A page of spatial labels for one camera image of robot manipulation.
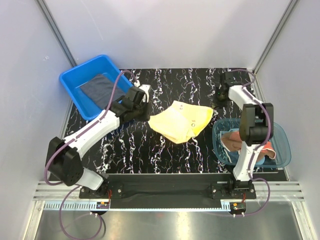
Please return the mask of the yellow towel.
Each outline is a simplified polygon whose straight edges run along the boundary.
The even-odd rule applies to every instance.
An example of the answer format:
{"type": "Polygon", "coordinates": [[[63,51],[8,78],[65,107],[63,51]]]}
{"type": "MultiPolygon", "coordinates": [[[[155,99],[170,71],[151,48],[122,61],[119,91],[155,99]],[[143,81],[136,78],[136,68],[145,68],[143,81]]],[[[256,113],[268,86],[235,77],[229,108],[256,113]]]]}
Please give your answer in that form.
{"type": "Polygon", "coordinates": [[[173,103],[148,121],[151,129],[175,144],[197,137],[210,123],[214,110],[211,107],[180,101],[173,103]]]}

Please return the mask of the dark grey-blue towel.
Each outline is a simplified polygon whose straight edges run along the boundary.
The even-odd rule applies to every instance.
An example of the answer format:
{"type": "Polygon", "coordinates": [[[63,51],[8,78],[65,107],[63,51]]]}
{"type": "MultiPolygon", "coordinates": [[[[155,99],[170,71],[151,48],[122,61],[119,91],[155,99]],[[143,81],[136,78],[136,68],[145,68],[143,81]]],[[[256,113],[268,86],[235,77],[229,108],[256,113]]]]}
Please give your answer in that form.
{"type": "Polygon", "coordinates": [[[109,104],[113,87],[113,82],[104,75],[98,74],[90,81],[80,86],[80,89],[101,110],[103,110],[109,104]]]}

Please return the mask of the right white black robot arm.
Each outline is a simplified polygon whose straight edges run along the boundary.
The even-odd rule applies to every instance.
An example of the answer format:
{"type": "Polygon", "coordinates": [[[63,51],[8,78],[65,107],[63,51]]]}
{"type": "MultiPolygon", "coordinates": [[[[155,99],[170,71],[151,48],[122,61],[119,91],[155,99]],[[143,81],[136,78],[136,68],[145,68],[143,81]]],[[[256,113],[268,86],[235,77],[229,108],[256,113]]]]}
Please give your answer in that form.
{"type": "Polygon", "coordinates": [[[234,102],[241,109],[239,136],[241,149],[232,177],[227,183],[226,191],[232,198],[239,198],[252,190],[254,162],[273,136],[274,107],[263,103],[247,89],[252,82],[242,85],[234,79],[237,69],[220,75],[220,85],[215,92],[215,106],[224,107],[228,101],[234,102]]]}

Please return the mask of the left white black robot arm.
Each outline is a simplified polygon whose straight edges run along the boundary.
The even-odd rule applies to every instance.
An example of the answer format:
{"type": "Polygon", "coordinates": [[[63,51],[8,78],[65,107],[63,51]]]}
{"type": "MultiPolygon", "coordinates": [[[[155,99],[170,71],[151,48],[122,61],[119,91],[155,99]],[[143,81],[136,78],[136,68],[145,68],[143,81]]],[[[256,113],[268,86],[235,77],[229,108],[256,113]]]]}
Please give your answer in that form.
{"type": "Polygon", "coordinates": [[[113,101],[77,132],[60,139],[54,137],[48,146],[45,175],[53,175],[66,186],[90,189],[97,198],[108,193],[108,180],[99,173],[85,168],[82,158],[87,151],[110,132],[131,121],[150,119],[150,85],[132,86],[126,95],[113,101]]]}

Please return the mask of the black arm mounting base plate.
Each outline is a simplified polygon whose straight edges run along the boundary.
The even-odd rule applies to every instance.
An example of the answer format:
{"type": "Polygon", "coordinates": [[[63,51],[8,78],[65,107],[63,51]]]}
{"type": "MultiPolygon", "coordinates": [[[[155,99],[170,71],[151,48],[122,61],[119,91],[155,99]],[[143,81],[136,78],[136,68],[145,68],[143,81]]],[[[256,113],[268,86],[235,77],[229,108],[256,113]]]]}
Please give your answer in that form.
{"type": "Polygon", "coordinates": [[[230,173],[111,174],[101,192],[84,187],[81,199],[114,199],[144,196],[203,196],[222,200],[257,198],[251,180],[235,180],[230,173]]]}

